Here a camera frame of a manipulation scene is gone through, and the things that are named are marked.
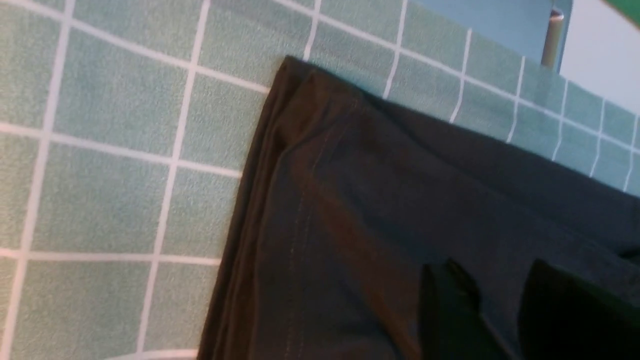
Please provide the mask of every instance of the blue wall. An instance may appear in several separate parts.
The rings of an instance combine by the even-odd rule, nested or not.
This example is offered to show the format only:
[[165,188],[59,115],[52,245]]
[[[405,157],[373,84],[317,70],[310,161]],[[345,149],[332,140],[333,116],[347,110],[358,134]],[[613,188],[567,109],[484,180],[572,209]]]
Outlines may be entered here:
[[551,0],[411,0],[472,28],[530,59],[540,61]]

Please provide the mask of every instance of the white wall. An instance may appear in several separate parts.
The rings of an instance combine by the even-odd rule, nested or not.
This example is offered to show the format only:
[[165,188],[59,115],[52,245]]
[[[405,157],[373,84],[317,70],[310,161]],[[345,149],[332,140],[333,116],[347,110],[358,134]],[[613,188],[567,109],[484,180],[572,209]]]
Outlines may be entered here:
[[542,59],[552,0],[412,1],[518,54],[535,61]]
[[574,0],[560,74],[640,113],[640,29],[603,0]]

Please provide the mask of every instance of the seam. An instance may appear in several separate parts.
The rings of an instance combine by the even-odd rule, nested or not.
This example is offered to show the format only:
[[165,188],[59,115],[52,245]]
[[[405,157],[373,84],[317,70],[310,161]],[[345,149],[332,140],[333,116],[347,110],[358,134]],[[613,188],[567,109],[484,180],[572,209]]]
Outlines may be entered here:
[[[349,118],[350,116],[352,116],[354,114],[355,110],[356,110],[357,105],[358,105],[358,101],[357,100],[353,100],[351,102],[351,107],[350,107],[349,111],[347,111],[347,113],[344,115],[344,118]],[[342,130],[342,133],[338,136],[335,144],[333,145],[333,147],[331,149],[331,153],[329,153],[329,156],[327,158],[327,161],[331,161],[331,159],[333,158],[333,153],[335,152],[335,150],[338,147],[338,145],[340,145],[340,143],[342,141],[342,138],[344,138],[344,135],[346,134],[347,130],[351,127],[351,125],[353,125],[353,123],[354,122],[348,122],[347,121],[346,125],[344,126],[344,129]],[[315,172],[315,165],[314,165],[314,168],[312,169],[312,174],[311,174],[312,176],[313,176],[313,174]],[[307,253],[307,243],[308,243],[308,238],[309,238],[309,226],[310,226],[311,214],[312,214],[312,210],[310,209],[309,213],[307,215],[307,220],[305,221],[305,237],[303,239],[302,249],[300,251],[301,254],[302,254],[302,261],[304,261],[305,264],[306,264],[306,260],[307,260],[306,253]],[[305,287],[304,287],[303,283],[304,283],[303,276],[300,275],[300,284],[302,286],[301,295],[300,295],[301,297],[304,296],[304,292],[305,292]],[[301,326],[300,326],[300,343],[298,344],[298,348],[299,348],[298,349],[298,356],[297,356],[298,360],[301,359],[302,351],[303,351],[304,346],[305,346],[305,331],[304,331],[305,307],[304,306],[300,307],[300,317],[301,317],[301,320],[300,320]]]
[[[333,127],[329,128],[329,130],[327,130],[327,134],[324,137],[324,141],[322,144],[322,147],[320,148],[320,152],[318,153],[318,155],[316,156],[316,160],[311,168],[311,176],[313,175],[316,166],[318,164],[318,162],[320,161],[320,157],[322,156],[324,149],[326,147],[326,143],[329,140],[329,137],[331,136],[331,133],[333,132]],[[285,354],[284,354],[284,359],[288,359],[289,358],[289,354],[291,353],[291,342],[292,342],[292,338],[293,338],[293,327],[294,327],[294,321],[293,321],[293,317],[294,317],[294,296],[293,296],[293,288],[294,288],[294,284],[293,284],[293,274],[294,274],[294,261],[295,261],[295,248],[296,248],[296,239],[298,237],[298,229],[300,228],[300,215],[302,213],[302,207],[303,207],[303,203],[305,200],[305,196],[307,194],[307,190],[308,190],[308,184],[310,182],[310,176],[308,176],[306,178],[305,184],[303,186],[302,189],[302,194],[300,195],[300,203],[298,204],[298,211],[296,212],[296,221],[294,223],[294,235],[293,235],[293,239],[291,240],[291,247],[289,248],[289,278],[291,279],[290,283],[289,283],[289,308],[291,309],[289,311],[289,325],[288,325],[288,330],[287,330],[287,346],[285,349]]]

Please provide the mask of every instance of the white grout line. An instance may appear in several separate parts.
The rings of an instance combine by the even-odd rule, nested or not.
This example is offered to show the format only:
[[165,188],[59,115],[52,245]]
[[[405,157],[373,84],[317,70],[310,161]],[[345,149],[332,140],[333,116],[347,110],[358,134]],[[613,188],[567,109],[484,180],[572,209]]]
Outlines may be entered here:
[[[278,3],[290,3],[290,0],[274,0],[274,1],[276,1]],[[351,34],[351,35],[353,35],[355,37],[359,37],[361,39],[368,40],[368,41],[370,41],[370,42],[372,42],[374,44],[378,44],[378,45],[380,45],[382,47],[385,47],[387,49],[394,50],[396,48],[396,45],[393,44],[392,42],[388,42],[386,40],[382,40],[381,38],[379,38],[379,37],[377,37],[375,35],[372,35],[370,33],[364,32],[364,31],[362,31],[360,29],[356,29],[353,26],[349,26],[349,25],[347,25],[347,24],[345,24],[343,22],[340,22],[338,20],[332,19],[332,18],[330,18],[330,17],[328,17],[326,15],[319,14],[318,15],[318,20],[324,22],[325,24],[331,25],[336,29],[340,29],[340,30],[344,31],[345,33],[349,33],[349,34]]]
[[564,126],[564,107],[566,106],[566,89],[569,86],[569,81],[567,79],[564,80],[564,92],[562,95],[562,106],[560,107],[560,124],[558,125],[558,143],[556,144],[556,148],[554,149],[554,155],[551,157],[551,161],[556,160],[556,156],[558,155],[558,150],[560,150],[560,145],[562,144],[562,128]]
[[436,60],[434,60],[432,58],[428,58],[428,57],[426,57],[426,56],[424,56],[422,54],[416,53],[415,51],[411,51],[411,50],[407,50],[405,48],[402,48],[402,49],[400,49],[400,53],[403,54],[403,55],[407,55],[410,58],[414,58],[414,59],[416,59],[416,60],[418,60],[420,62],[423,62],[425,64],[431,65],[434,68],[440,69],[440,70],[442,70],[442,71],[444,71],[444,72],[446,72],[448,74],[451,74],[453,76],[457,76],[457,77],[461,77],[462,76],[462,73],[460,71],[458,71],[456,69],[453,69],[453,68],[450,68],[450,67],[444,65],[443,63],[441,63],[439,61],[436,61]]
[[299,3],[296,3],[294,1],[291,0],[273,0],[274,3],[278,3],[284,7],[290,8],[291,10],[297,11],[299,13],[302,13],[303,15],[309,16],[309,17],[313,17],[314,16],[314,11],[307,8],[306,6],[303,6]]
[[24,136],[26,138],[34,138],[34,139],[39,139],[42,136],[42,130],[40,129],[33,129],[31,127],[13,125],[7,122],[0,122],[0,133],[7,133],[11,135]]
[[106,360],[153,360],[153,359],[176,359],[176,358],[195,358],[198,356],[197,349],[172,349],[172,350],[156,350],[146,351],[142,353],[133,353],[122,356],[110,357]]
[[465,76],[465,80],[467,80],[468,83],[472,83],[473,85],[477,85],[477,86],[480,86],[481,88],[485,88],[485,89],[495,93],[496,95],[500,95],[500,96],[502,96],[502,97],[504,97],[506,99],[509,99],[511,101],[516,101],[516,96],[515,95],[510,94],[510,93],[508,93],[508,92],[506,92],[504,90],[498,89],[497,87],[495,87],[493,85],[489,85],[489,84],[485,83],[484,81],[480,81],[478,79],[474,79],[474,78],[472,78],[470,76]]
[[19,259],[20,250],[0,249],[0,258]]
[[[0,249],[0,256],[4,252],[10,254],[10,249]],[[32,251],[28,254],[29,260],[36,261],[78,261],[78,262],[112,262],[131,261],[149,263],[158,259],[161,263],[191,264],[218,266],[220,259],[196,258],[193,256],[181,255],[159,255],[154,254],[129,254],[129,253],[92,253],[92,252],[47,252]]]
[[11,4],[17,6],[19,8],[23,8],[25,10],[29,10],[38,15],[48,17],[53,20],[62,21],[65,16],[63,13],[44,6],[42,4],[34,3],[33,1],[25,1],[25,0],[2,0],[3,3]]
[[159,51],[155,51],[155,50],[151,50],[149,48],[146,48],[142,45],[138,45],[134,42],[128,41],[128,40],[124,40],[122,38],[119,38],[117,36],[114,36],[112,34],[109,34],[108,32],[104,31],[104,30],[100,30],[98,28],[94,28],[93,26],[82,22],[80,20],[76,20],[73,19],[71,21],[71,25],[78,30],[81,30],[84,33],[87,33],[95,38],[98,38],[104,42],[107,42],[111,45],[115,45],[117,47],[120,47],[122,49],[126,49],[129,50],[132,53],[135,54],[139,54],[142,56],[145,56],[147,58],[151,58],[163,63],[167,63],[176,67],[180,67],[183,69],[188,69],[189,67],[189,62],[186,60],[182,60],[182,59],[178,59],[178,58],[174,58],[173,56],[169,56],[167,54],[163,54]]
[[[640,116],[636,115],[636,124],[634,126],[634,134],[631,138],[631,146],[633,147],[634,144],[636,143],[636,138],[638,136],[638,127],[640,126],[639,120]],[[629,187],[629,181],[631,180],[631,174],[634,171],[634,153],[631,152],[629,154],[629,173],[627,173],[627,178],[625,180],[625,187],[623,188],[624,192],[627,192],[627,188]]]
[[456,117],[458,117],[458,112],[460,111],[460,106],[462,106],[462,97],[465,93],[465,74],[467,73],[467,62],[469,60],[469,48],[471,47],[471,29],[467,29],[467,40],[465,41],[465,54],[462,57],[462,73],[460,73],[460,90],[458,92],[458,102],[456,103],[456,107],[453,109],[451,113],[451,117],[449,118],[449,123],[453,124],[456,121]]
[[[34,138],[34,139],[39,139],[43,136],[42,135],[43,131],[40,129],[31,129],[30,127],[7,124],[5,122],[0,122],[0,133],[6,133],[11,135],[17,135],[17,136],[25,136],[25,137]],[[105,154],[110,154],[114,156],[123,156],[126,158],[147,161],[150,163],[169,165],[172,162],[172,159],[167,158],[166,156],[127,149],[125,147],[108,145],[106,143],[99,143],[93,140],[80,139],[80,138],[76,138],[74,136],[65,135],[65,134],[51,133],[50,140],[51,142],[54,142],[54,143],[78,147],[80,149],[88,149],[88,150],[93,150],[97,152],[103,152]],[[179,160],[178,167],[188,168],[188,169],[196,170],[200,172],[208,172],[211,174],[216,174],[221,176],[234,177],[236,179],[239,179],[240,177],[242,177],[242,172],[238,170],[217,167],[214,165],[195,163],[193,161],[188,161],[188,160]]]
[[196,65],[195,69],[196,69],[196,72],[199,74],[209,76],[210,78],[215,78],[220,81],[224,81],[226,83],[237,85],[245,89],[253,90],[255,92],[260,92],[263,94],[266,94],[269,92],[268,86],[252,83],[251,81],[243,80],[235,76],[225,74],[224,72],[215,71],[200,65]]
[[[509,95],[508,98],[510,98],[512,100],[515,100],[515,96],[513,96],[513,95]],[[608,142],[612,142],[612,143],[616,144],[617,146],[619,146],[619,147],[621,147],[621,148],[623,148],[625,150],[634,152],[636,154],[640,154],[640,149],[635,149],[635,148],[633,148],[633,146],[629,146],[629,144],[626,144],[626,143],[624,143],[624,142],[622,142],[622,141],[620,141],[620,140],[618,140],[618,139],[616,139],[616,138],[614,138],[614,137],[612,137],[610,135],[607,135],[605,133],[601,133],[599,131],[591,129],[588,126],[586,126],[584,124],[581,124],[579,122],[573,121],[573,120],[571,120],[571,119],[569,119],[569,118],[567,118],[565,116],[558,115],[558,114],[554,113],[553,111],[551,111],[549,109],[545,109],[540,105],[536,105],[536,104],[532,103],[531,101],[527,101],[527,100],[524,100],[524,99],[519,99],[518,102],[520,104],[526,105],[526,106],[528,106],[528,107],[530,107],[532,109],[538,110],[538,111],[544,113],[545,115],[548,115],[549,117],[552,117],[553,119],[556,119],[556,120],[560,121],[561,123],[567,123],[567,124],[569,124],[569,125],[571,125],[573,127],[576,127],[578,129],[582,130],[583,132],[585,132],[587,134],[590,134],[590,135],[593,135],[593,136],[597,136],[599,138],[603,138],[604,140],[607,140]]]
[[602,128],[604,126],[605,102],[607,101],[604,98],[602,98],[602,107],[600,108],[600,129],[598,130],[598,142],[596,143],[596,158],[593,160],[593,165],[591,166],[591,172],[589,173],[589,177],[593,177],[593,174],[596,172],[596,165],[598,164],[598,159],[600,159],[600,143],[602,142]]
[[159,164],[169,165],[169,163],[171,162],[171,159],[167,158],[166,156],[149,154],[147,152],[131,150],[125,147],[99,143],[93,140],[80,139],[70,135],[54,133],[51,135],[51,140],[55,143],[60,143],[63,145],[70,145],[70,146],[78,147],[81,149],[104,152],[110,155],[123,156],[126,158],[132,158],[136,160],[143,160],[150,163],[159,163]]
[[386,99],[387,97],[389,97],[389,92],[391,91],[391,84],[393,83],[394,76],[396,75],[396,70],[398,68],[398,61],[400,60],[400,49],[402,48],[402,35],[404,33],[404,18],[406,17],[406,6],[407,6],[407,0],[403,0],[402,8],[400,9],[400,21],[398,24],[396,48],[394,49],[394,62],[391,65],[391,71],[389,72],[387,85],[385,86],[385,92],[382,95],[383,99]]
[[305,46],[305,53],[302,57],[302,60],[309,60],[309,56],[311,56],[311,47],[314,45],[314,40],[316,39],[316,31],[318,29],[318,15],[320,15],[320,6],[322,6],[322,0],[316,0],[314,4],[314,12],[312,15],[311,21],[311,32],[309,33],[309,40],[307,41],[307,45]]
[[516,125],[518,124],[518,105],[520,103],[520,91],[522,89],[522,77],[524,75],[524,60],[525,57],[522,57],[520,61],[520,75],[518,75],[518,87],[516,88],[516,101],[513,104],[513,123],[511,124],[511,130],[509,131],[509,136],[507,137],[507,143],[511,143],[511,139],[513,138],[513,133],[516,131]]
[[51,82],[49,83],[49,96],[45,107],[42,135],[40,137],[40,145],[38,146],[38,155],[36,157],[35,166],[31,180],[31,189],[29,191],[29,199],[27,201],[27,213],[24,220],[24,228],[20,239],[20,256],[13,277],[11,289],[11,297],[9,298],[9,306],[6,312],[4,322],[4,336],[0,348],[0,359],[8,360],[13,342],[13,333],[18,317],[18,308],[20,306],[20,298],[22,296],[22,285],[27,271],[27,255],[31,249],[33,241],[33,232],[36,226],[36,218],[38,217],[38,207],[40,205],[40,194],[42,192],[42,183],[44,181],[45,167],[47,158],[49,157],[49,142],[53,123],[56,117],[56,108],[58,106],[58,96],[60,94],[60,85],[62,83],[62,75],[65,68],[65,58],[67,56],[67,45],[69,41],[70,22],[73,17],[75,0],[65,1],[65,12],[60,26],[60,35],[58,36],[58,46],[56,56],[53,61],[53,70],[51,74]]
[[204,38],[204,31],[207,23],[207,15],[209,14],[210,6],[211,6],[211,0],[202,1],[202,7],[200,9],[200,18],[198,19],[196,36],[193,42],[193,49],[191,51],[191,63],[189,64],[189,73],[187,75],[187,82],[184,87],[184,97],[182,98],[182,107],[180,108],[180,116],[178,119],[178,130],[176,131],[176,134],[175,134],[175,141],[173,143],[173,155],[171,159],[171,164],[169,166],[169,175],[166,181],[166,188],[164,189],[164,198],[163,198],[162,206],[160,209],[160,219],[158,220],[158,229],[156,233],[156,241],[154,244],[154,255],[153,255],[154,259],[153,259],[153,262],[151,263],[151,269],[149,270],[147,290],[145,292],[145,300],[142,307],[140,331],[138,333],[138,342],[136,346],[136,352],[139,354],[144,352],[145,337],[147,335],[149,313],[151,310],[151,301],[154,294],[154,286],[156,284],[156,275],[158,270],[158,263],[160,260],[160,253],[162,251],[162,245],[164,242],[164,233],[166,231],[166,223],[169,217],[169,208],[171,206],[173,184],[175,182],[175,176],[178,169],[178,162],[180,161],[180,152],[182,150],[182,140],[184,139],[184,130],[186,128],[187,115],[189,113],[189,103],[191,101],[191,92],[193,90],[193,83],[196,76],[196,68],[198,66],[198,59],[200,57],[200,50],[202,48],[202,40]]
[[201,171],[201,172],[208,172],[208,173],[211,173],[211,174],[216,174],[216,175],[221,175],[221,176],[234,177],[236,179],[239,179],[239,178],[242,177],[242,172],[237,171],[237,170],[231,170],[231,169],[227,169],[227,168],[215,167],[213,165],[199,164],[199,163],[194,163],[192,161],[187,161],[187,160],[178,161],[178,166],[181,167],[181,168],[188,168],[188,169],[191,169],[191,170],[197,170],[197,171]]

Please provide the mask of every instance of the black pants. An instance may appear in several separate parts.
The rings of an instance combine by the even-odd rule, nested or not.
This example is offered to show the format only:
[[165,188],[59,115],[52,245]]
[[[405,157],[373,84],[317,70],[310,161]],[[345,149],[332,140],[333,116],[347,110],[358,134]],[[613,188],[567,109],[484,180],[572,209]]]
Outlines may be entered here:
[[199,359],[416,359],[423,264],[452,258],[517,346],[536,258],[640,304],[640,200],[294,58],[266,101]]

